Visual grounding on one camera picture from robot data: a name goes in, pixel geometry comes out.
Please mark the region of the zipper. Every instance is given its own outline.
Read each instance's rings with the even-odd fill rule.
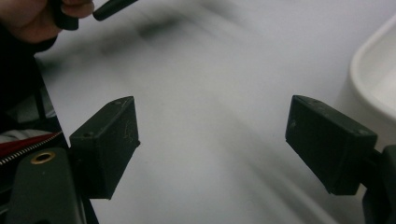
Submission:
[[[45,144],[47,144],[48,142],[52,141],[53,139],[55,139],[56,137],[58,137],[62,133],[63,132],[60,131],[60,132],[56,133],[55,135],[53,135],[52,137],[50,137],[50,138],[48,138],[48,139],[46,139],[44,141],[41,141],[41,142],[36,143],[36,144],[33,144],[33,145],[29,146],[29,147],[25,147],[25,148],[23,148],[23,149],[21,149],[21,150],[19,150],[17,152],[12,153],[11,155],[8,155],[8,156],[0,159],[0,167],[3,166],[3,165],[6,165],[6,164],[8,164],[8,163],[10,163],[12,161],[15,161],[17,158],[19,158],[19,157],[21,157],[21,156],[23,156],[23,155],[35,150],[35,149],[38,149],[39,147],[44,146]]]

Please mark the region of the black plastic block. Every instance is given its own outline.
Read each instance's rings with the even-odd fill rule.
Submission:
[[[286,141],[335,195],[354,195],[376,134],[321,101],[294,95]]]
[[[70,136],[78,184],[87,197],[112,197],[138,138],[132,96],[108,103]]]

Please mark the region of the black holder arm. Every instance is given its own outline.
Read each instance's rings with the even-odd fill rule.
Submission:
[[[68,150],[47,148],[18,164],[6,224],[97,224],[89,199],[111,199],[140,145],[134,97],[105,105],[70,142]]]
[[[329,193],[367,191],[367,224],[396,223],[396,146],[374,149],[376,133],[321,101],[294,95],[286,141]]]

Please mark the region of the black pen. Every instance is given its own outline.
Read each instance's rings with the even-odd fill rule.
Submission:
[[[97,21],[103,21],[134,2],[137,0],[110,0],[95,10],[92,15]]]

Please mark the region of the white table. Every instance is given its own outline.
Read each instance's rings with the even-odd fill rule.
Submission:
[[[142,145],[101,223],[363,223],[285,142],[290,99],[319,99],[395,143],[347,83],[393,0],[141,0],[40,54],[66,137],[133,95]]]

